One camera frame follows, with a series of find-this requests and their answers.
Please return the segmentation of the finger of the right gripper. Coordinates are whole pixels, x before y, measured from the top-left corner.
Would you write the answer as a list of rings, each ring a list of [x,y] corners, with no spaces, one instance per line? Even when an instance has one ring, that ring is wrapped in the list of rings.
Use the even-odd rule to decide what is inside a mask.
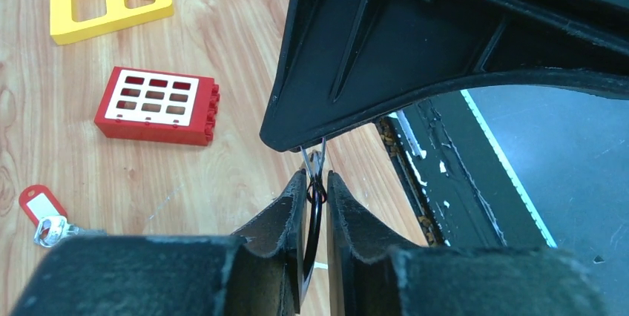
[[[498,85],[627,99],[628,0],[289,0],[260,139],[297,151]]]

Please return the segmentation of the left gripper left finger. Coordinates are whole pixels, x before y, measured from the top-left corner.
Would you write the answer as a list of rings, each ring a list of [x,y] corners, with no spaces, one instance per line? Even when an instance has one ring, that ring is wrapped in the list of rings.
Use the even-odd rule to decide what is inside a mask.
[[[36,268],[14,315],[295,315],[305,171],[229,235],[72,237]]]

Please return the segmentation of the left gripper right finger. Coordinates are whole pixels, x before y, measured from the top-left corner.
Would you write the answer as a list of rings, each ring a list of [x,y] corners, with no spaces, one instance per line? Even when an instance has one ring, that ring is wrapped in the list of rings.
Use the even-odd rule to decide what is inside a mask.
[[[556,248],[422,247],[328,175],[333,315],[606,315],[590,275]]]

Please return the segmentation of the metal keyring with keys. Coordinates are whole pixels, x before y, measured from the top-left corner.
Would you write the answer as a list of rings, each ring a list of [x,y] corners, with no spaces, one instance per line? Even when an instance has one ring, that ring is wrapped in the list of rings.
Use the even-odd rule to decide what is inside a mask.
[[[323,215],[323,204],[327,201],[327,193],[323,186],[326,138],[324,137],[321,140],[320,151],[313,150],[310,154],[307,154],[306,149],[301,148],[301,152],[304,158],[306,172],[309,176],[306,198],[311,204],[308,237],[303,259],[303,283],[300,292],[300,302],[302,303],[308,291],[314,270]]]

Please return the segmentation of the key with red tag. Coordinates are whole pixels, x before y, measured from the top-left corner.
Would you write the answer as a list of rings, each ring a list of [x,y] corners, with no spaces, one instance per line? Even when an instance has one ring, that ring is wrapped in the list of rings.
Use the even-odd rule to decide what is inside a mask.
[[[70,237],[107,234],[105,230],[81,228],[70,223],[66,210],[44,185],[31,185],[23,190],[19,205],[36,226],[34,243],[44,248],[53,248]]]

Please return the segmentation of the red white grid block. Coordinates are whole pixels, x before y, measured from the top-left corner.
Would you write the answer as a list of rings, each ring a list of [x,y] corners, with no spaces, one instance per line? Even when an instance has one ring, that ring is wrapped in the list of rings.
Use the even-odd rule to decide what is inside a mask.
[[[219,101],[211,77],[116,66],[94,123],[107,138],[207,146]]]

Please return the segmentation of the yellow plastic triangle piece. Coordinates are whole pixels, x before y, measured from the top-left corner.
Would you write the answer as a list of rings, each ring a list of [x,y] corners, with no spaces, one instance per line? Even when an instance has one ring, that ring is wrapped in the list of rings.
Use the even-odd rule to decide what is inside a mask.
[[[173,0],[105,0],[105,14],[80,21],[76,0],[50,0],[50,35],[68,45],[164,19],[174,14]]]

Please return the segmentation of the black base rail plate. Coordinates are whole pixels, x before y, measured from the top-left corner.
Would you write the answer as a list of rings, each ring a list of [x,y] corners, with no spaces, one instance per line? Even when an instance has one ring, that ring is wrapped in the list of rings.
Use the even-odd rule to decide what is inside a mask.
[[[376,127],[430,246],[556,247],[467,90],[407,106]]]

